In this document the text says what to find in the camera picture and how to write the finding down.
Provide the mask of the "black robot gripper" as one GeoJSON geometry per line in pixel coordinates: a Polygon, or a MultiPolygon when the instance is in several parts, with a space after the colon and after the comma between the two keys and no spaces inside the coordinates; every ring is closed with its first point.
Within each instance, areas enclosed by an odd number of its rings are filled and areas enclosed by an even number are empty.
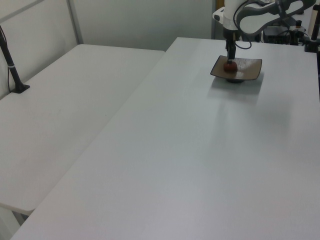
{"type": "Polygon", "coordinates": [[[223,37],[225,38],[227,51],[227,61],[233,61],[236,55],[236,40],[238,39],[238,30],[223,28],[223,37]]]}

